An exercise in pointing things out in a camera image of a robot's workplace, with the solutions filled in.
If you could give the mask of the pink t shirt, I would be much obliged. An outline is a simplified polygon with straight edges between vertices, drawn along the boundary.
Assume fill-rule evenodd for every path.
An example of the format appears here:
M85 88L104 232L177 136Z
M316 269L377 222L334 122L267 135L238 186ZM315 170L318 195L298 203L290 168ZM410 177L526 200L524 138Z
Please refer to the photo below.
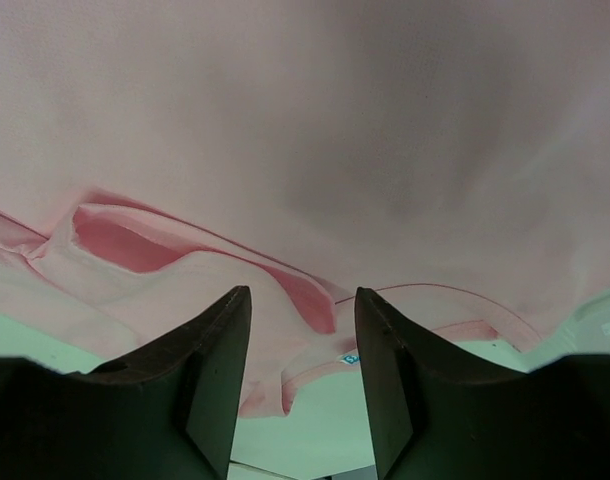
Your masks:
M0 1L0 313L112 358L235 285L247 417L359 287L535 348L610 289L610 1Z

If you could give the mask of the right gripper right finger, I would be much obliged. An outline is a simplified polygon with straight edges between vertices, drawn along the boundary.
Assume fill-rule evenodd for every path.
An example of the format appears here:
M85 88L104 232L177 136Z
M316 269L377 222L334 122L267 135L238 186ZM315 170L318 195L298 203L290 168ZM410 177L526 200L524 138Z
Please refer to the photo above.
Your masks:
M522 373L414 323L371 289L355 330L381 479L610 479L610 355Z

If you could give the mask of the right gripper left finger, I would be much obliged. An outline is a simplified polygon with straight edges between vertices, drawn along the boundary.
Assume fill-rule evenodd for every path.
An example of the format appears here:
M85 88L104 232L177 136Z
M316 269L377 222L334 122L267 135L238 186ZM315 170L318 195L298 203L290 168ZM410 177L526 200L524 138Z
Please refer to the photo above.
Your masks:
M0 357L0 479L223 479L251 293L89 373Z

